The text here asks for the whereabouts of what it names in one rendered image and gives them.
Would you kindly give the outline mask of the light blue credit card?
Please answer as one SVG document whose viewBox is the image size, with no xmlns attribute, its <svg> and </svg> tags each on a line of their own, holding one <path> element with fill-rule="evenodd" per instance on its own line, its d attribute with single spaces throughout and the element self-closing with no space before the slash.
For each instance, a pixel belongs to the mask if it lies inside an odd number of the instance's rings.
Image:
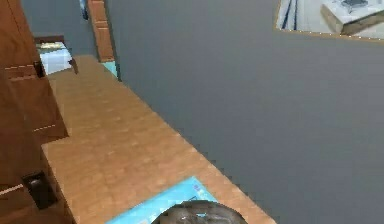
<svg viewBox="0 0 384 224">
<path fill-rule="evenodd" d="M 151 224 L 168 208 L 191 200 L 217 202 L 207 188 L 195 176 L 191 176 L 106 221 L 105 224 Z"/>
</svg>

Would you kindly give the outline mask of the dark table with pale top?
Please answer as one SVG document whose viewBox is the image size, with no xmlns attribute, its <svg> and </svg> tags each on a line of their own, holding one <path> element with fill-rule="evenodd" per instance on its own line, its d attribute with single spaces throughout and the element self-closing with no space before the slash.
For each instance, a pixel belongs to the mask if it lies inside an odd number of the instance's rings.
<svg viewBox="0 0 384 224">
<path fill-rule="evenodd" d="M 77 62 L 63 35 L 35 36 L 34 42 L 46 75 L 67 69 L 78 73 Z"/>
</svg>

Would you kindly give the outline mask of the framed picture with wooden frame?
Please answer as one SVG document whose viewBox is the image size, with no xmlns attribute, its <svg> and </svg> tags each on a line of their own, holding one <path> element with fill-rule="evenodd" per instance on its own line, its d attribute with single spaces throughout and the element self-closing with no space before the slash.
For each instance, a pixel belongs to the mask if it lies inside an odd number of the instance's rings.
<svg viewBox="0 0 384 224">
<path fill-rule="evenodd" d="M 280 0 L 275 28 L 384 42 L 384 0 Z"/>
</svg>

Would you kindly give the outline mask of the grey bowl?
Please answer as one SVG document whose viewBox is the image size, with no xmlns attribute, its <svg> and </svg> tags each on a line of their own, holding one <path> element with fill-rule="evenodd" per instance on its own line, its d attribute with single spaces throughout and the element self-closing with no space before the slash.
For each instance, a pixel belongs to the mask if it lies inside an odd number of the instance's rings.
<svg viewBox="0 0 384 224">
<path fill-rule="evenodd" d="M 248 224 L 236 210 L 208 200 L 184 201 L 162 212 L 151 224 Z"/>
</svg>

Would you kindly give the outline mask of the brown wooden room door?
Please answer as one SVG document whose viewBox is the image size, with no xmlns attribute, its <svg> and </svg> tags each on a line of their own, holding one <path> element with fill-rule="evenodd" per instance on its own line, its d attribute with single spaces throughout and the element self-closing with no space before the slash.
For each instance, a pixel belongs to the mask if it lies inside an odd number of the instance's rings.
<svg viewBox="0 0 384 224">
<path fill-rule="evenodd" d="M 114 60 L 111 35 L 104 0 L 87 0 L 100 62 Z"/>
</svg>

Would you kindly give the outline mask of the brown wooden chest of drawers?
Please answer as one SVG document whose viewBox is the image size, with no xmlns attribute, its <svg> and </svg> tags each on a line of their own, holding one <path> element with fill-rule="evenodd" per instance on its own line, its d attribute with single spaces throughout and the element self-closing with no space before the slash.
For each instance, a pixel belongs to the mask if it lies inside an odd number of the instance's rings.
<svg viewBox="0 0 384 224">
<path fill-rule="evenodd" d="M 0 224 L 106 224 L 197 177 L 248 224 L 277 224 L 90 55 L 47 75 L 21 0 L 0 0 Z"/>
</svg>

